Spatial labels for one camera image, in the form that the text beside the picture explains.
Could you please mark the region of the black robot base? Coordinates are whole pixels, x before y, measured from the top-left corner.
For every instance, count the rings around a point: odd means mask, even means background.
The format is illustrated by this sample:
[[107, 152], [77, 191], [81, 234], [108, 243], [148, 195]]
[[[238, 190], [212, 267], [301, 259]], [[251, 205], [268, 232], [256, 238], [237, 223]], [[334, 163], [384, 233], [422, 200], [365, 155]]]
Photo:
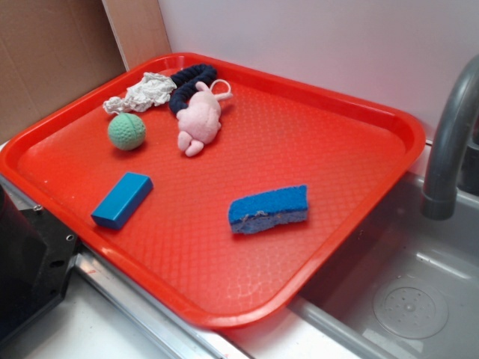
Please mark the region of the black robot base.
[[78, 236], [47, 209], [1, 190], [1, 344], [63, 301]]

